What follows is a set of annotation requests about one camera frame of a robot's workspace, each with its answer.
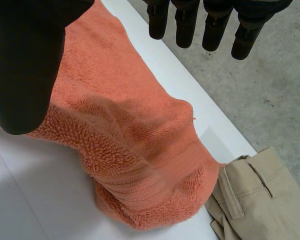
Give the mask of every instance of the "khaki pants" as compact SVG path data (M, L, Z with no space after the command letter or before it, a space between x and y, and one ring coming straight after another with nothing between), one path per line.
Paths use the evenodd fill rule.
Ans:
M300 188L273 147L222 167L205 207L221 240L300 240Z

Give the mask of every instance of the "fabric fold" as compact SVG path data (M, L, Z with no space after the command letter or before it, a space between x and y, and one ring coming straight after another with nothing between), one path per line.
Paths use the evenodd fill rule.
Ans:
M67 27L48 113L28 136L76 149L97 207L137 230L192 217L218 178L192 106L166 93L99 0Z

